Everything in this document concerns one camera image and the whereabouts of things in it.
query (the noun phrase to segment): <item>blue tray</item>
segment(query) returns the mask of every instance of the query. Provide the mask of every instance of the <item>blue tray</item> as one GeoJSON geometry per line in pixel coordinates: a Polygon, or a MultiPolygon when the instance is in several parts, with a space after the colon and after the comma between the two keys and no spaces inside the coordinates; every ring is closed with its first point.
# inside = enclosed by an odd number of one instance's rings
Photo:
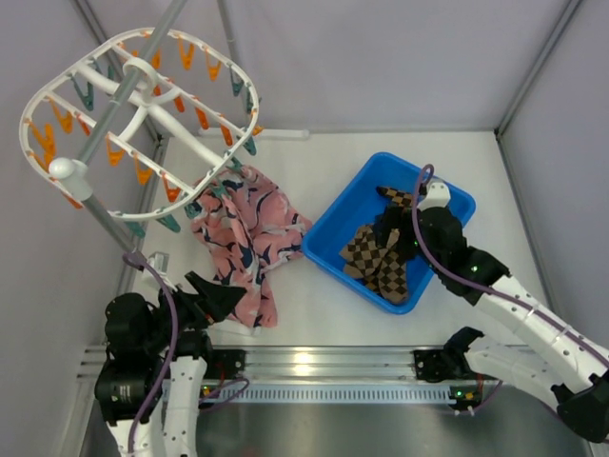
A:
{"type": "MultiPolygon", "coordinates": [[[[383,213],[388,200],[377,193],[376,186],[412,191],[419,171],[419,167],[388,152],[374,154],[317,221],[303,242],[304,255],[320,268],[379,308],[394,314],[406,314],[417,305],[433,276],[427,264],[419,256],[406,263],[410,296],[405,302],[393,305],[359,281],[344,274],[344,259],[339,252],[353,238],[359,226],[374,222],[375,216],[383,213]]],[[[451,194],[448,207],[465,225],[476,210],[476,202],[468,193],[446,184],[451,194]]]]}

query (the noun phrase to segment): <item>pink cloth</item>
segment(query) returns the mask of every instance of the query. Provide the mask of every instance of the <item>pink cloth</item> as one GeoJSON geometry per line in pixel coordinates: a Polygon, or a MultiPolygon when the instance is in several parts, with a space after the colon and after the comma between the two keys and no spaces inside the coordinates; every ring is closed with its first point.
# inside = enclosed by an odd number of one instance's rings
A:
{"type": "Polygon", "coordinates": [[[247,290],[230,318],[248,327],[275,327],[277,309],[265,274],[301,257],[311,222],[258,170],[242,166],[219,177],[229,196],[209,188],[187,205],[190,228],[217,268],[215,281],[247,290]]]}

